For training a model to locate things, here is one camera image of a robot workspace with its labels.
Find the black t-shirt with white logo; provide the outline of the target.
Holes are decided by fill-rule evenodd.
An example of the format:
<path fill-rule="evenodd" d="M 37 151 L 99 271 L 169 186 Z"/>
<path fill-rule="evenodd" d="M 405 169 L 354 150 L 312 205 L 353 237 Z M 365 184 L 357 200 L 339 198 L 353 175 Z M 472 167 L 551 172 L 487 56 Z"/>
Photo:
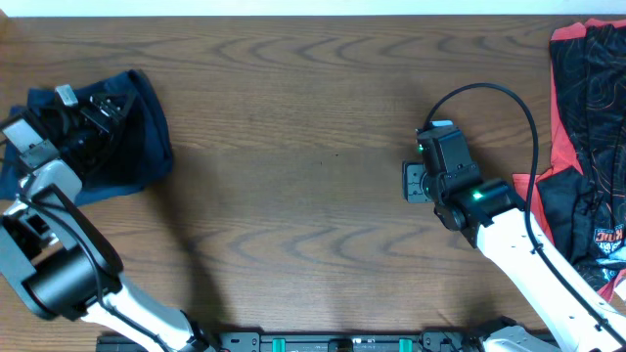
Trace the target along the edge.
<path fill-rule="evenodd" d="M 125 129 L 124 95 L 94 94 L 72 108 L 59 99 L 38 110 L 44 130 L 61 158 L 87 178 L 112 156 Z"/>

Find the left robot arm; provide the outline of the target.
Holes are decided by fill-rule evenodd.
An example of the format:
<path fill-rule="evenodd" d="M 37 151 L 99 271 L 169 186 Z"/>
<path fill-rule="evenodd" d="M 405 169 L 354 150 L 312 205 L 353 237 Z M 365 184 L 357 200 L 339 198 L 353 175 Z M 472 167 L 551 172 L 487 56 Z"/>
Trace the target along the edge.
<path fill-rule="evenodd" d="M 98 324 L 148 351 L 216 351 L 219 341 L 185 312 L 125 276 L 118 253 L 74 203 L 117 149 L 135 98 L 127 91 L 78 99 L 58 86 L 52 105 L 2 122 L 23 176 L 1 215 L 1 274 L 44 320 Z"/>

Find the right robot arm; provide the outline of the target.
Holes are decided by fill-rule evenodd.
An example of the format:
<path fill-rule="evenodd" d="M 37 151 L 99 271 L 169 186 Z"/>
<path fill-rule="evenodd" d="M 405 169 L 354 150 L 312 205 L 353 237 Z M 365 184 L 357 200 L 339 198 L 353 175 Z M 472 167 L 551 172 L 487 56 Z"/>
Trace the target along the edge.
<path fill-rule="evenodd" d="M 503 179 L 486 180 L 450 121 L 416 132 L 419 162 L 403 164 L 405 198 L 432 203 L 442 225 L 461 234 L 514 283 L 563 351 L 620 351 L 625 317 L 563 258 Z"/>

